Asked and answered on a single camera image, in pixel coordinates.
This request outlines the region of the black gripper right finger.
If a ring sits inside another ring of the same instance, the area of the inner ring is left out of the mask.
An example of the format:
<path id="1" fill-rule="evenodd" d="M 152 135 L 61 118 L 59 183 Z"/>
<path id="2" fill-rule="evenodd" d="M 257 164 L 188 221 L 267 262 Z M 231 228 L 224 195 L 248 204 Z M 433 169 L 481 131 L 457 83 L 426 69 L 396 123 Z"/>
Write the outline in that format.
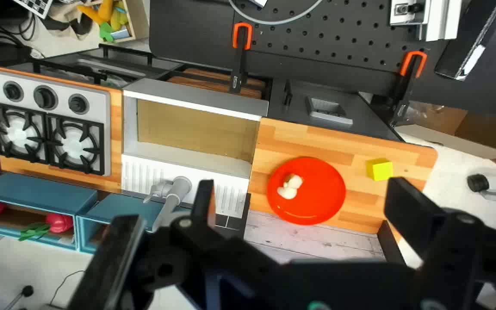
<path id="1" fill-rule="evenodd" d="M 429 250 L 446 219 L 446 212 L 405 178 L 388 181 L 384 216 L 417 254 Z"/>

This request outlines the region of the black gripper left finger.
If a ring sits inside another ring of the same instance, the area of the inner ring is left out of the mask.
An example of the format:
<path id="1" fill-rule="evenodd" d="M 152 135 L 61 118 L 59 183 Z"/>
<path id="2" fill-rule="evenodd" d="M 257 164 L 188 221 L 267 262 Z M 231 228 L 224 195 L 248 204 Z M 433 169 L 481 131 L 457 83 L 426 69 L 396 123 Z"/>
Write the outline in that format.
<path id="1" fill-rule="evenodd" d="M 121 216 L 110 223 L 67 310 L 135 310 L 128 278 L 143 233 L 140 216 Z"/>

